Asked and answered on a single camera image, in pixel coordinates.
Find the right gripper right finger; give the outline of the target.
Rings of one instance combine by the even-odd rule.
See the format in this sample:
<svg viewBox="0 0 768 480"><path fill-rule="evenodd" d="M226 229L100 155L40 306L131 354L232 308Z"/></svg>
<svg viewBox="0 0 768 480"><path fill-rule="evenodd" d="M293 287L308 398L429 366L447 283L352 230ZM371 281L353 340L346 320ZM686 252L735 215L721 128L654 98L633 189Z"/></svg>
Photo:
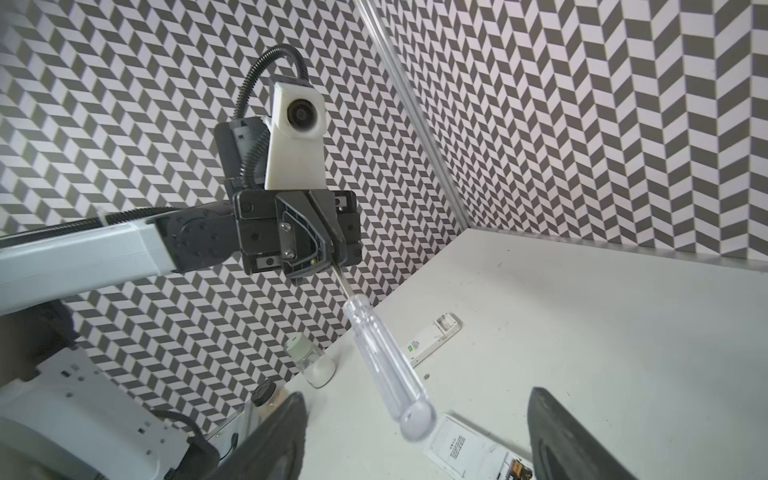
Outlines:
<svg viewBox="0 0 768 480"><path fill-rule="evenodd" d="M531 390L527 424L537 479L636 479L545 388Z"/></svg>

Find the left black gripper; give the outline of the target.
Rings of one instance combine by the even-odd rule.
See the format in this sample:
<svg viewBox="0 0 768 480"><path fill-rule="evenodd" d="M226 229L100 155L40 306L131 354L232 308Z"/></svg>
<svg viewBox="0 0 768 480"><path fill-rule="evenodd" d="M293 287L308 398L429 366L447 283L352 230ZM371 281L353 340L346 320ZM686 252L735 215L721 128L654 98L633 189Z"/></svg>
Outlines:
<svg viewBox="0 0 768 480"><path fill-rule="evenodd" d="M362 261L361 214L352 191L242 190L234 214L247 273L304 279Z"/></svg>

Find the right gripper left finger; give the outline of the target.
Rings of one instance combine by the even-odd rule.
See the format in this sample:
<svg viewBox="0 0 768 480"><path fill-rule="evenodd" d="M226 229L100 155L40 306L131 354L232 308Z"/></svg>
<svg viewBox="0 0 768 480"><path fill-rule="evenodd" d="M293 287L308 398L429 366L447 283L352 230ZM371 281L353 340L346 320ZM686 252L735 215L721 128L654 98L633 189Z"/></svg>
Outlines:
<svg viewBox="0 0 768 480"><path fill-rule="evenodd" d="M206 479L297 480L305 454L307 424L303 394L290 394Z"/></svg>

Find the white remote with green buttons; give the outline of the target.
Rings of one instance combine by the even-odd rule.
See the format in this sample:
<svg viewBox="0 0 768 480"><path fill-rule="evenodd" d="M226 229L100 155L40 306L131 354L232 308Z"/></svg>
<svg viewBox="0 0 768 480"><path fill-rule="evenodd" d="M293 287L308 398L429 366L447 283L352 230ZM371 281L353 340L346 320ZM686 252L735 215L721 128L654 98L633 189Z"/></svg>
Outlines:
<svg viewBox="0 0 768 480"><path fill-rule="evenodd" d="M449 414L440 417L424 453L451 479L535 479L530 461Z"/></svg>

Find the small silver screwdriver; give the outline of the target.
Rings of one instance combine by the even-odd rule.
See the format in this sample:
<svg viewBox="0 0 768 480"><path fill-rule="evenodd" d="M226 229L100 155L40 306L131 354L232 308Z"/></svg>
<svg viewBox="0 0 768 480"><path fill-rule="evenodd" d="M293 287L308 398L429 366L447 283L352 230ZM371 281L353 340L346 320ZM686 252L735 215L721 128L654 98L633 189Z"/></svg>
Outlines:
<svg viewBox="0 0 768 480"><path fill-rule="evenodd" d="M422 381L368 298L354 291L337 264L332 272L346 296L344 315L390 416L406 441L425 440L437 424L437 413Z"/></svg>

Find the white remote control handled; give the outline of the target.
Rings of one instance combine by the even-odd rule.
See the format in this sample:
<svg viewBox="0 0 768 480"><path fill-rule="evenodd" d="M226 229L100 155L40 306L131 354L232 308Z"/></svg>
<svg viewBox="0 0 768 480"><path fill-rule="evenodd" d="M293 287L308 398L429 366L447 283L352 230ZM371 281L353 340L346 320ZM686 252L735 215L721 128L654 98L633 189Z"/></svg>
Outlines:
<svg viewBox="0 0 768 480"><path fill-rule="evenodd" d="M403 352L410 365L416 368L454 337L462 327L463 323L453 313L445 313L432 321L403 347Z"/></svg>

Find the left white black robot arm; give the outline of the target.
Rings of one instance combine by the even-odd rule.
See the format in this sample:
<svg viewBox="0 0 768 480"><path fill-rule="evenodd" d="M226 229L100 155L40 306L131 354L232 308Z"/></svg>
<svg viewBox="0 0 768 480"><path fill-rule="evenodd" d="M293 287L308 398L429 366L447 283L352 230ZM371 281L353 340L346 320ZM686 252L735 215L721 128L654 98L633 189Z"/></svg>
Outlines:
<svg viewBox="0 0 768 480"><path fill-rule="evenodd" d="M109 479L203 479L219 452L185 415L153 413L75 343L68 296L224 263L296 281L362 258L351 191L331 191L323 124L218 124L224 201L109 214L4 237L1 315L20 361L1 388L4 443L51 468L79 461Z"/></svg>

